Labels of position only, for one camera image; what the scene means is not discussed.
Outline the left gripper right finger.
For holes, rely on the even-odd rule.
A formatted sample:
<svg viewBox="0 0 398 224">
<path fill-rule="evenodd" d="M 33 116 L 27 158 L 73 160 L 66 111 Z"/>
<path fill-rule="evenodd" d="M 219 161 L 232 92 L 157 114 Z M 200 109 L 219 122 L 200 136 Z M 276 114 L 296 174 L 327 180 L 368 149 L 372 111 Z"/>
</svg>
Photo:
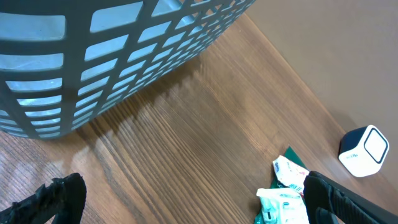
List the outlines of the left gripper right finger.
<svg viewBox="0 0 398 224">
<path fill-rule="evenodd" d="M 311 171 L 304 180 L 303 198 L 310 224 L 390 224 L 397 215 L 342 185 Z"/>
</svg>

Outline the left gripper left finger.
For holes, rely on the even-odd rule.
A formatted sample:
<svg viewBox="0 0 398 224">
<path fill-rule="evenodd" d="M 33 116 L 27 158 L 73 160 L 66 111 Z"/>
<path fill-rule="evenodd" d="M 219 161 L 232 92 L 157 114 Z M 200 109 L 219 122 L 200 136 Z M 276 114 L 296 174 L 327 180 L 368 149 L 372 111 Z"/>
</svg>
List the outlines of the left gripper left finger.
<svg viewBox="0 0 398 224">
<path fill-rule="evenodd" d="M 1 223 L 79 224 L 86 203 L 86 185 L 79 173 L 54 178 L 47 187 L 41 185 L 35 194 L 1 211 Z"/>
</svg>

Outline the light green tissue packet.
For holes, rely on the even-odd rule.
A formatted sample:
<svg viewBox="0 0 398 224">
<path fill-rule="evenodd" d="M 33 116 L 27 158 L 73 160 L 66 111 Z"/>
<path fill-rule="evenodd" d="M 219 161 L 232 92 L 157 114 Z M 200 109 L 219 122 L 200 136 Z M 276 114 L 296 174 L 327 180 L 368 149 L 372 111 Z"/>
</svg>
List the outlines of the light green tissue packet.
<svg viewBox="0 0 398 224">
<path fill-rule="evenodd" d="M 261 211 L 255 223 L 309 224 L 302 196 L 290 188 L 258 189 Z"/>
</svg>

